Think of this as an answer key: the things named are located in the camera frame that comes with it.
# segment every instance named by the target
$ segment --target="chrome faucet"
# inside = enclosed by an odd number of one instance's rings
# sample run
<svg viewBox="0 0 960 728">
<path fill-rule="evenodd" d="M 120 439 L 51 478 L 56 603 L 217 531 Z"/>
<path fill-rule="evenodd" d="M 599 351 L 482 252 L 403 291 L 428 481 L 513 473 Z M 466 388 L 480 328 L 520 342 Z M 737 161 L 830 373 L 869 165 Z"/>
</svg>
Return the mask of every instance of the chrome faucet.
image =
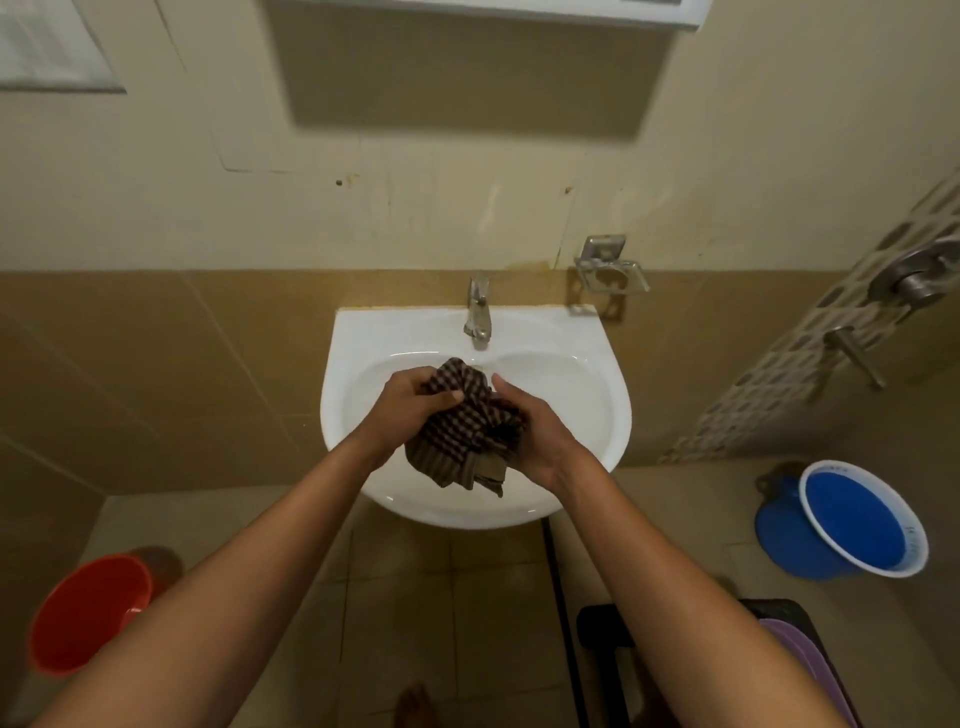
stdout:
<svg viewBox="0 0 960 728">
<path fill-rule="evenodd" d="M 490 308 L 487 306 L 489 287 L 490 279 L 479 273 L 470 279 L 467 292 L 467 322 L 464 324 L 464 333 L 482 344 L 489 342 L 492 334 Z"/>
</svg>

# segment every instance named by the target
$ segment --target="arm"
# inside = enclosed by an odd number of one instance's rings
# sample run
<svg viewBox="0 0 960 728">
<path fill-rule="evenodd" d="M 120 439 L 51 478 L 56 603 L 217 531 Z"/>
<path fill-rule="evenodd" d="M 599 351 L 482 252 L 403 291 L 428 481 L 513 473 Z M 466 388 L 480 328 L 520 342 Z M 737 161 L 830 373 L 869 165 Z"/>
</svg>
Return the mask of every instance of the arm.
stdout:
<svg viewBox="0 0 960 728">
<path fill-rule="evenodd" d="M 685 728 L 842 728 L 806 670 L 623 495 L 543 400 L 494 376 L 529 420 L 516 466 L 564 505 Z"/>
<path fill-rule="evenodd" d="M 460 392 L 398 372 L 371 413 L 294 489 L 187 573 L 62 691 L 36 728 L 226 726 L 306 594 L 360 487 Z"/>
</svg>

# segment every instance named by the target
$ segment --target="red bucket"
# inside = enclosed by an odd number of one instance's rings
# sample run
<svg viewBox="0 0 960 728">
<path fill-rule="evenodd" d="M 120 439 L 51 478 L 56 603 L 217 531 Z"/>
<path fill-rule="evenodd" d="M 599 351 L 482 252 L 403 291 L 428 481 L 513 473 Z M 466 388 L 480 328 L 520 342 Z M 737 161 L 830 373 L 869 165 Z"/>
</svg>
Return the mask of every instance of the red bucket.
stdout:
<svg viewBox="0 0 960 728">
<path fill-rule="evenodd" d="M 67 576 L 30 628 L 30 661 L 48 675 L 76 672 L 165 589 L 136 556 L 116 553 Z"/>
</svg>

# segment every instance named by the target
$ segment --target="bucket rim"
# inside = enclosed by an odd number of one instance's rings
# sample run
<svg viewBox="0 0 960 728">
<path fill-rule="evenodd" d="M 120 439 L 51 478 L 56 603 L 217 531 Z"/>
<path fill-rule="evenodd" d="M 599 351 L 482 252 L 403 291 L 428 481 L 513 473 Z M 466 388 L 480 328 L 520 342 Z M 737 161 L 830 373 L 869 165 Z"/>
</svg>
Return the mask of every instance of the bucket rim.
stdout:
<svg viewBox="0 0 960 728">
<path fill-rule="evenodd" d="M 911 564 L 905 569 L 899 569 L 899 570 L 898 569 L 879 569 L 878 567 L 867 564 L 866 562 L 856 558 L 851 553 L 846 551 L 842 546 L 837 544 L 832 538 L 830 538 L 830 535 L 826 532 L 826 530 L 824 530 L 824 528 L 820 525 L 820 522 L 818 522 L 816 517 L 813 515 L 813 509 L 810 508 L 810 503 L 806 497 L 806 483 L 809 477 L 815 474 L 816 472 L 820 471 L 821 469 L 827 468 L 827 467 L 845 470 L 847 471 L 847 473 L 852 479 L 857 479 L 858 482 L 861 482 L 861 484 L 862 484 L 862 481 L 859 480 L 860 478 L 862 478 L 863 480 L 871 480 L 873 482 L 879 483 L 880 485 L 883 486 L 883 489 L 891 497 L 891 500 L 893 500 L 903 510 L 903 512 L 910 515 L 911 520 L 913 522 L 912 525 L 917 529 L 917 535 L 919 537 L 917 539 L 918 553 L 916 558 L 914 559 L 913 564 Z M 822 538 L 830 548 L 832 548 L 838 554 L 843 556 L 851 564 L 854 564 L 855 566 L 859 567 L 860 569 L 863 569 L 864 571 L 868 571 L 869 573 L 876 574 L 877 576 L 887 576 L 893 579 L 904 579 L 908 576 L 913 576 L 914 574 L 920 573 L 920 571 L 922 571 L 926 566 L 926 560 L 929 557 L 930 549 L 929 549 L 929 543 L 927 542 L 927 539 L 926 539 L 926 531 L 924 530 L 924 525 L 921 523 L 920 519 L 917 517 L 917 514 L 914 513 L 909 503 L 907 503 L 906 500 L 903 499 L 903 496 L 901 496 L 889 483 L 887 483 L 885 480 L 878 477 L 877 475 L 874 475 L 870 471 L 864 468 L 861 468 L 857 465 L 854 465 L 853 463 L 845 462 L 843 460 L 818 460 L 817 462 L 811 463 L 810 465 L 808 465 L 804 469 L 803 474 L 800 476 L 799 495 L 800 495 L 800 504 L 804 509 L 804 514 L 806 515 L 806 519 L 810 522 L 810 525 L 813 526 L 814 530 L 816 530 L 820 538 Z"/>
</svg>

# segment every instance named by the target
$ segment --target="blue water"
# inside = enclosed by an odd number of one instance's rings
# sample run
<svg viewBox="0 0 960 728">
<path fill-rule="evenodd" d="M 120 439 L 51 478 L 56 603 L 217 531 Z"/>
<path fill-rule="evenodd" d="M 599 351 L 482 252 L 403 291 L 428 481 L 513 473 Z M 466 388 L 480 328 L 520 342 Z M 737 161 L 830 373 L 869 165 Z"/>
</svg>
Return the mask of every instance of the blue water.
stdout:
<svg viewBox="0 0 960 728">
<path fill-rule="evenodd" d="M 816 473 L 806 482 L 806 500 L 830 538 L 865 564 L 891 569 L 906 553 L 897 519 L 855 480 L 839 473 Z"/>
</svg>

